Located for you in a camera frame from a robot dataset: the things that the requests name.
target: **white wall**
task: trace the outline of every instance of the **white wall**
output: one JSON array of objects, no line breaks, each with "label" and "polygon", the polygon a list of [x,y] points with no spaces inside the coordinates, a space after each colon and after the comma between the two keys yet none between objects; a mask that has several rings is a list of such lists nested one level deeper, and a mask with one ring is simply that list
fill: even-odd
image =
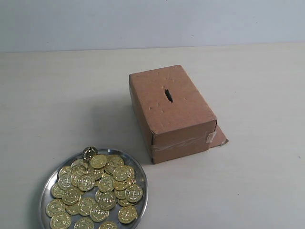
[{"label": "white wall", "polygon": [[0,0],[0,52],[305,41],[305,0]]}]

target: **white table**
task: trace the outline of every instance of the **white table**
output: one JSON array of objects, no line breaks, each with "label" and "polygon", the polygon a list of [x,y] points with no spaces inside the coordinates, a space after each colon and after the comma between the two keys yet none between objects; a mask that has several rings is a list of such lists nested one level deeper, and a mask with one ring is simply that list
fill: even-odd
[{"label": "white table", "polygon": [[[128,75],[181,64],[230,142],[151,165]],[[0,54],[1,228],[37,229],[60,162],[87,145],[134,156],[139,229],[303,229],[305,43]]]}]

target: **cardboard box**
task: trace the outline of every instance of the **cardboard box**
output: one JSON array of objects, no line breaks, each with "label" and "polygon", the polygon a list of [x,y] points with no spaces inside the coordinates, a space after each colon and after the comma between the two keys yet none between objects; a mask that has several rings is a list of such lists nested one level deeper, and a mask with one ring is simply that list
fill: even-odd
[{"label": "cardboard box", "polygon": [[182,66],[130,74],[129,85],[153,163],[199,153],[228,141]]}]

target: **coin slot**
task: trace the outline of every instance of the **coin slot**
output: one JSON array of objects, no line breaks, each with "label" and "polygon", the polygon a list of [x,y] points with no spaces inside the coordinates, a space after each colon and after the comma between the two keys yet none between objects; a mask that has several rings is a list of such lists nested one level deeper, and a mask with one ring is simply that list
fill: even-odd
[{"label": "coin slot", "polygon": [[165,90],[165,95],[166,95],[166,98],[168,99],[168,101],[171,101],[173,103],[172,95],[168,89]]}]

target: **stack of coins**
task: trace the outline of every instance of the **stack of coins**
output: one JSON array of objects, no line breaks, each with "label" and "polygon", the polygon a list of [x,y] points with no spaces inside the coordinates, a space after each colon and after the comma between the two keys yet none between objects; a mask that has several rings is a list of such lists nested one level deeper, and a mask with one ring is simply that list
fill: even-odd
[{"label": "stack of coins", "polygon": [[[64,166],[58,172],[58,181],[52,186],[55,198],[47,204],[46,214],[51,217],[52,229],[67,229],[71,218],[84,216],[74,229],[93,229],[95,223],[106,220],[117,204],[122,206],[118,220],[122,224],[133,222],[138,213],[136,205],[143,196],[143,189],[136,184],[135,171],[124,164],[119,155],[98,154],[89,146],[82,153],[83,159],[75,160],[71,166]],[[82,197],[98,187],[95,199]],[[99,229],[117,229],[112,221],[106,221]]]}]

